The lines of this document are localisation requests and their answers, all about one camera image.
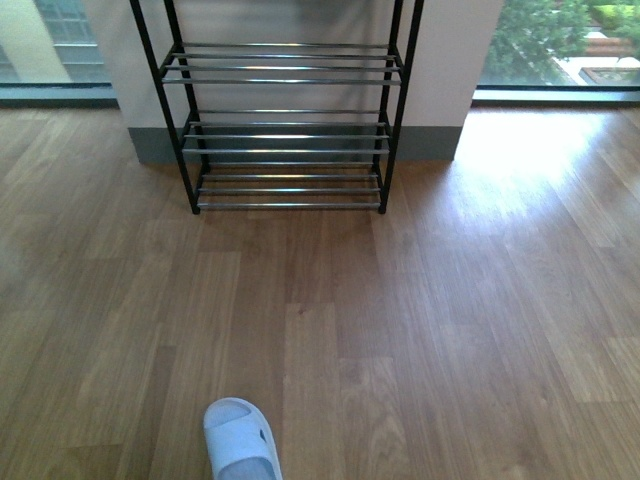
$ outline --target gray baseboard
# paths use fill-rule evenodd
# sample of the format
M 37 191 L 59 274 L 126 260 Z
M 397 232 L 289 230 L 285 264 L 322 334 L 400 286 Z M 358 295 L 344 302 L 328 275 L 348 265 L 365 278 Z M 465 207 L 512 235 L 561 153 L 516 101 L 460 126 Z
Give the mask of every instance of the gray baseboard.
M 4 84 L 4 108 L 118 108 L 109 84 Z
M 462 127 L 404 127 L 398 160 L 453 160 Z M 171 140 L 165 128 L 130 128 L 141 163 L 173 163 Z

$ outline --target slide sandal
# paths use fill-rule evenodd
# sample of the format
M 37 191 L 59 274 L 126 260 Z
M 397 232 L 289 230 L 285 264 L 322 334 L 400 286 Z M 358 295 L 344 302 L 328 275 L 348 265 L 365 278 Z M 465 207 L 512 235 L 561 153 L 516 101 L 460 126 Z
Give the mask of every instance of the slide sandal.
M 215 480 L 282 480 L 267 419 L 240 398 L 222 398 L 204 414 L 204 435 Z

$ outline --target white wall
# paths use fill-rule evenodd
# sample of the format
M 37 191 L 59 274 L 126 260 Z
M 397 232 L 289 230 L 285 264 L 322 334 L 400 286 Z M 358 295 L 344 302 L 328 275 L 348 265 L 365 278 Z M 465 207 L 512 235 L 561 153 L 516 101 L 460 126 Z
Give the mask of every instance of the white wall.
M 187 41 L 380 42 L 388 37 L 391 0 L 175 0 Z M 462 126 L 504 0 L 427 0 L 405 116 L 408 126 Z M 84 0 L 129 128 L 164 122 L 127 0 Z M 160 0 L 143 0 L 159 59 L 171 43 Z M 273 108 L 312 105 L 377 108 L 378 93 L 353 87 L 205 87 L 204 105 Z M 171 92 L 178 124 L 186 115 L 182 91 Z

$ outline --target shoe rack shelf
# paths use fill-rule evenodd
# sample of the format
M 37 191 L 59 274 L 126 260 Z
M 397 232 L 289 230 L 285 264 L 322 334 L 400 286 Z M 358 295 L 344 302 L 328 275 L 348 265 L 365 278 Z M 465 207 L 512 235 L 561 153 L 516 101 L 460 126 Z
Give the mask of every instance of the shoe rack shelf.
M 385 213 L 424 0 L 415 0 L 411 9 L 404 55 L 397 45 L 402 0 L 394 1 L 387 44 L 185 42 L 174 1 L 163 1 L 173 45 L 161 62 L 140 0 L 130 3 L 194 214 L 203 209 Z M 166 91 L 176 84 L 184 86 L 189 103 L 181 129 L 174 123 Z M 265 90 L 376 86 L 380 107 L 200 108 L 196 92 L 202 85 L 264 85 Z M 388 109 L 393 88 L 399 93 L 392 122 Z M 192 163 L 199 165 L 195 181 L 189 174 Z

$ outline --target chrome metal bar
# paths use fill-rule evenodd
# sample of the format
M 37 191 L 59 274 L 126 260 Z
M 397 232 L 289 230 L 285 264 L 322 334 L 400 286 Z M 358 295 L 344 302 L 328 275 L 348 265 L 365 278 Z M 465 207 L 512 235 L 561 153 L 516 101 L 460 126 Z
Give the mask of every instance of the chrome metal bar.
M 195 48 L 389 48 L 387 44 L 360 43 L 203 43 L 182 42 L 183 47 Z
M 212 168 L 371 168 L 370 162 L 213 162 Z
M 326 53 L 174 53 L 175 58 L 201 58 L 208 60 L 393 60 L 394 55 L 357 55 Z
M 191 122 L 200 127 L 383 127 L 384 122 Z
M 185 135 L 205 140 L 388 140 L 389 135 Z
M 379 188 L 200 188 L 201 195 L 373 195 Z
M 203 154 L 216 154 L 216 155 L 385 155 L 389 153 L 389 149 L 331 149 L 331 150 L 315 150 L 315 149 L 275 149 L 275 148 L 184 148 L 182 153 L 188 155 L 203 155 Z
M 356 80 L 356 79 L 268 79 L 268 78 L 230 78 L 196 79 L 163 78 L 168 85 L 401 85 L 399 80 Z
M 198 203 L 204 210 L 375 210 L 380 203 Z
M 209 114 L 242 114 L 242 113 L 290 113 L 290 114 L 334 114 L 334 115 L 378 115 L 380 110 L 198 110 L 202 115 Z
M 169 71 L 189 72 L 399 72 L 398 67 L 349 67 L 342 65 L 276 66 L 276 65 L 169 65 Z
M 289 182 L 289 181 L 298 181 L 298 182 L 315 182 L 315 181 L 340 181 L 340 182 L 362 182 L 366 180 L 375 180 L 376 175 L 373 173 L 369 174 L 344 174 L 344 175 L 330 175 L 330 174 L 295 174 L 295 173 L 283 173 L 283 174 L 216 174 L 209 173 L 204 175 L 205 181 L 215 181 L 215 182 L 269 182 L 269 181 L 278 181 L 278 182 Z

